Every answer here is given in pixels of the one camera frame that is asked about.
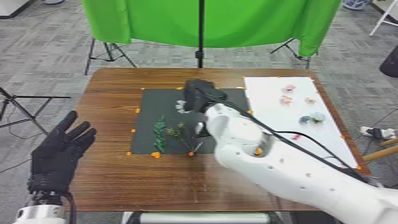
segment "chair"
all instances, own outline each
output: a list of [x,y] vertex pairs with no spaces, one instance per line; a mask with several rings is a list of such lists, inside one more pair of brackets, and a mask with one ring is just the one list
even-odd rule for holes
[[379,22],[377,22],[377,26],[376,26],[376,29],[374,29],[374,31],[372,31],[372,33],[370,33],[370,36],[374,36],[374,34],[376,34],[376,32],[377,32],[377,29],[379,29],[383,23],[388,23],[390,25],[398,26],[397,23],[386,21],[386,17],[388,17],[388,15],[390,15],[390,12],[392,12],[392,10],[393,10],[393,8],[395,8],[397,5],[398,5],[398,0],[395,0],[395,2],[393,2],[392,5],[390,5],[390,8],[388,8],[388,10],[386,10],[386,12],[384,12],[384,15],[383,15],[383,18],[381,18],[381,20],[379,20]]

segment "black mat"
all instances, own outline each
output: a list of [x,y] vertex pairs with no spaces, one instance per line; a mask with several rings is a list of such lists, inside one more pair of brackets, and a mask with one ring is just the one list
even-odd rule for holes
[[[228,93],[228,100],[239,105],[244,110],[249,110],[246,91],[242,89],[223,89]],[[200,113],[182,114],[177,110],[177,101],[184,100],[184,91],[171,89],[150,89],[143,93],[143,105],[139,120],[136,123],[136,136],[132,144],[132,152],[136,154],[152,154],[155,148],[155,123],[161,117],[166,117],[168,128],[177,128],[180,122],[185,123],[187,130],[194,136],[194,127],[200,121],[205,121],[205,115]],[[166,154],[187,154],[189,149],[184,143],[166,134]],[[203,142],[200,154],[214,153],[216,140],[212,137],[193,139],[193,145]]]

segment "white paper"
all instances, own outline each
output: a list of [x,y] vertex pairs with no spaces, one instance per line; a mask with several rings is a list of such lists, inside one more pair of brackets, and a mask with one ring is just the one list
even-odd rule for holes
[[[296,85],[296,90],[285,92],[289,85]],[[278,131],[299,131],[308,134],[326,145],[337,156],[342,158],[349,166],[358,167],[358,161],[353,151],[342,138],[342,132],[328,110],[322,96],[317,92],[315,83],[310,77],[248,77],[246,78],[246,94],[253,109],[253,115],[258,120]],[[283,105],[281,97],[294,98],[292,104]],[[306,102],[306,98],[315,99],[315,104]],[[326,115],[326,121],[319,124],[310,122],[301,124],[303,116],[310,116],[315,112]],[[305,137],[292,141],[322,157],[331,163],[344,167],[340,161],[331,157],[328,151]]]

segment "green plant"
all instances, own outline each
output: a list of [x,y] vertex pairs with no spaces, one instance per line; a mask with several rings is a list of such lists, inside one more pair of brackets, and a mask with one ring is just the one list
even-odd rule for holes
[[185,127],[185,123],[180,122],[177,128],[168,128],[166,133],[184,143],[189,151],[194,151],[194,147],[191,143],[187,142],[187,138],[191,138],[191,134]]
[[161,117],[157,123],[155,123],[155,129],[154,129],[154,133],[155,133],[155,147],[159,149],[161,152],[166,151],[166,135],[164,135],[164,131],[166,131],[166,116]]

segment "gray carpet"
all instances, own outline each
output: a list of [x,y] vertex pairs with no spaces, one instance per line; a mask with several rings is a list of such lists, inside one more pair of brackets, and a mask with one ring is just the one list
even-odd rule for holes
[[[398,28],[383,25],[374,37],[368,36],[381,14],[368,8],[365,12],[340,10],[329,36],[313,58],[317,71],[338,112],[354,136],[360,127],[372,126],[398,108],[398,79],[379,72],[379,65],[398,44]],[[84,76],[91,29],[79,0],[61,6],[45,6],[36,1],[22,15],[0,20],[0,86],[15,94],[68,95],[74,100],[56,100],[43,111],[40,122],[47,129],[75,108],[84,94],[90,77]],[[287,49],[274,55],[278,45],[239,49],[209,49],[205,66],[212,68],[305,68]],[[123,49],[139,67],[196,67],[194,48],[136,41]],[[93,62],[91,73],[100,67],[129,66],[122,59],[116,63]],[[40,100],[26,100],[34,110]],[[6,118],[18,119],[20,113],[8,110]],[[383,128],[398,128],[398,113],[379,123]],[[13,133],[24,137],[38,134],[31,124],[17,125]],[[43,136],[20,139],[0,130],[0,170],[20,163]],[[368,138],[358,138],[361,151],[379,150],[368,146]],[[377,160],[372,172],[386,185],[398,184],[398,155]],[[0,174],[0,224],[13,223],[18,208],[27,201],[26,183],[29,163]],[[118,214],[81,214],[81,223],[118,223]]]

